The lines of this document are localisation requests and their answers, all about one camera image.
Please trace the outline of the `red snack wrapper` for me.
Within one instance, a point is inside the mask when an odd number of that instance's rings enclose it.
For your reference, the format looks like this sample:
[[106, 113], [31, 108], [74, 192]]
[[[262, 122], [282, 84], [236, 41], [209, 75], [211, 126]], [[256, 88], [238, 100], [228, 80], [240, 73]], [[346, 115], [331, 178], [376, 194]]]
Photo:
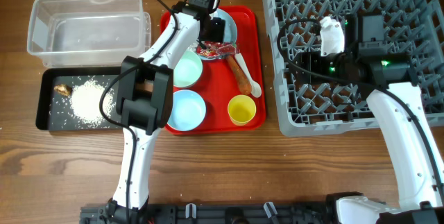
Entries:
[[196, 47], [196, 53], [206, 60], [221, 59], [239, 52], [238, 46], [229, 42], [203, 42]]

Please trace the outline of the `light green bowl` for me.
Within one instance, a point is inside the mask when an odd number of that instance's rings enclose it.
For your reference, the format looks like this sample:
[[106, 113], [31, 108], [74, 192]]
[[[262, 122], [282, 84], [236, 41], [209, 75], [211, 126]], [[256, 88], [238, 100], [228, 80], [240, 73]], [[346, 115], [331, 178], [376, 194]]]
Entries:
[[203, 73], [201, 58], [193, 51], [185, 51], [173, 70], [173, 85], [177, 88], [193, 86]]

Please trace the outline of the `orange carrot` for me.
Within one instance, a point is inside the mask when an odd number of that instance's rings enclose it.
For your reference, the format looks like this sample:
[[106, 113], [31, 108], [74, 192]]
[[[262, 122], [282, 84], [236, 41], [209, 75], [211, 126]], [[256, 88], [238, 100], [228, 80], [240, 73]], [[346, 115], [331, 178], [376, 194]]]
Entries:
[[249, 80], [247, 79], [246, 75], [244, 74], [244, 72], [242, 71], [242, 69], [240, 68], [240, 66], [234, 60], [234, 56], [229, 55], [226, 58], [226, 60], [227, 60], [227, 63], [229, 65], [229, 67], [231, 68], [231, 70], [234, 74], [234, 77], [237, 81], [237, 85], [238, 85], [240, 93], [244, 94], [244, 95], [250, 94], [252, 92], [251, 84], [250, 84]]

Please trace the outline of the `light blue bowl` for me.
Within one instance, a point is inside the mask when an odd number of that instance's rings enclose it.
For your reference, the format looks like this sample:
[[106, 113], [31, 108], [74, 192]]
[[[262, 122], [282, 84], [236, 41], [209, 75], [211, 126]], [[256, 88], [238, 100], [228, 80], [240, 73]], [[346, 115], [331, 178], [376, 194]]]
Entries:
[[206, 104], [197, 92], [182, 89], [173, 93], [173, 109], [168, 126], [177, 131], [193, 130], [203, 122]]

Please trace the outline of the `white rice pile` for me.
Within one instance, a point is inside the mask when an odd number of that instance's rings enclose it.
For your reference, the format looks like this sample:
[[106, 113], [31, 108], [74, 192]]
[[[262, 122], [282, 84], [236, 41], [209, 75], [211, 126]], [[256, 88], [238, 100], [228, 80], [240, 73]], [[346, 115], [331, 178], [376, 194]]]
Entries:
[[[103, 118], [99, 109], [102, 93], [114, 78], [114, 75], [57, 77], [49, 99], [48, 129], [116, 129], [116, 125]], [[54, 87], [59, 84], [70, 86], [71, 96], [66, 97], [55, 92]]]

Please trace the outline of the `white tissue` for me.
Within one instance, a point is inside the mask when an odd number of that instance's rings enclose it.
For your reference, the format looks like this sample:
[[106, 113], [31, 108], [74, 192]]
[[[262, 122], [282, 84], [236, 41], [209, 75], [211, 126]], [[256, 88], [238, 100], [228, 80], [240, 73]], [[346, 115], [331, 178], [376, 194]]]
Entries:
[[200, 47], [200, 43], [199, 43], [199, 42], [194, 42], [193, 44], [191, 44], [191, 45], [187, 48], [188, 51], [192, 51], [192, 52], [194, 52], [194, 53], [199, 53], [199, 52], [200, 52], [200, 49], [201, 49], [201, 47]]

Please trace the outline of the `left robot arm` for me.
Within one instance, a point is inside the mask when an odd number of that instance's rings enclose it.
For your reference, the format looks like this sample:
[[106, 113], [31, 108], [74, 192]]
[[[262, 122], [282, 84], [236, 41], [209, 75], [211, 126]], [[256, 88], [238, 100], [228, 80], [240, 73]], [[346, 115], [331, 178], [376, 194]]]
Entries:
[[155, 140], [173, 108], [173, 70], [185, 51], [202, 38], [222, 41], [225, 21], [216, 13], [170, 17], [157, 41], [139, 57], [121, 63], [116, 111], [125, 147], [118, 187], [106, 205], [112, 223], [139, 223], [148, 202], [148, 178]]

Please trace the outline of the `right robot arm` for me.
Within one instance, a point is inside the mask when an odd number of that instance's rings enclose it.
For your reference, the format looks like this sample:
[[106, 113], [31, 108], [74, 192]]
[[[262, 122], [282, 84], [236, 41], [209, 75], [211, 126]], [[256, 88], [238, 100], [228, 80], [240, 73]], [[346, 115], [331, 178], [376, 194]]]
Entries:
[[391, 208], [359, 193], [327, 197], [329, 223], [442, 223], [443, 160], [405, 54], [306, 53], [288, 61], [305, 80], [357, 85], [388, 149], [400, 197]]

